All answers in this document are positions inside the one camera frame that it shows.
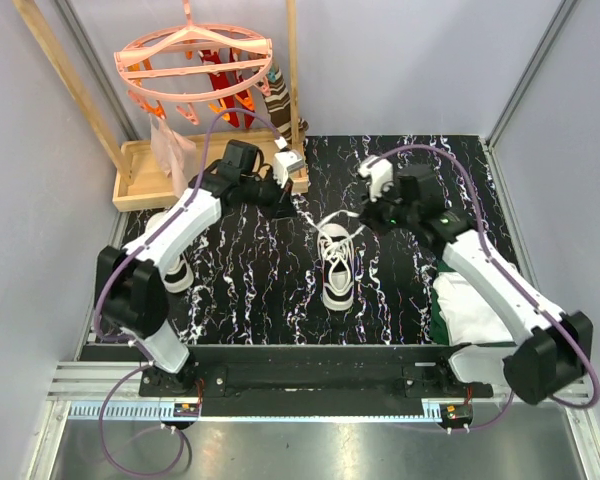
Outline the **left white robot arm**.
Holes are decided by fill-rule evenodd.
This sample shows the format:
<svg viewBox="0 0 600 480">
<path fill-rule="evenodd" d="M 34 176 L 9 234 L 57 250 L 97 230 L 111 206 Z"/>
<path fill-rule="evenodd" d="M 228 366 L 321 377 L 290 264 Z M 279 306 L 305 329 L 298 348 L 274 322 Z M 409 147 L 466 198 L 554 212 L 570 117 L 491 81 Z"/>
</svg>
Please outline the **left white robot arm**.
<svg viewBox="0 0 600 480">
<path fill-rule="evenodd" d="M 176 396 L 195 386 L 190 353 L 167 316 L 165 280 L 185 250 L 210 226 L 237 207 L 259 207 L 272 219 L 294 216 L 292 172 L 302 156 L 278 141 L 264 175 L 255 169 L 261 150 L 231 140 L 223 156 L 197 175 L 178 202 L 155 225 L 118 249 L 105 247 L 96 264 L 94 324 L 107 322 L 162 371 L 161 384 Z"/>
</svg>

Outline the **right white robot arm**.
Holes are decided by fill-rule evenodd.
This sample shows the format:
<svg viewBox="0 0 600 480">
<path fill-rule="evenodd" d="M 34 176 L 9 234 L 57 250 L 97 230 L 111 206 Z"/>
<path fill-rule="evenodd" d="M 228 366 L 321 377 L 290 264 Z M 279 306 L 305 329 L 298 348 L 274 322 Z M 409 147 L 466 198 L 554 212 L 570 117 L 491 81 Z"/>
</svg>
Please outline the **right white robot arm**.
<svg viewBox="0 0 600 480">
<path fill-rule="evenodd" d="M 581 311 L 568 314 L 536 291 L 466 213 L 446 206 L 430 167 L 396 170 L 372 156 L 358 174 L 368 189 L 361 222 L 379 235 L 409 230 L 420 246 L 468 281 L 511 336 L 461 342 L 448 363 L 434 371 L 440 393 L 456 396 L 475 382 L 504 385 L 537 405 L 587 375 L 593 342 L 589 317 Z"/>
</svg>

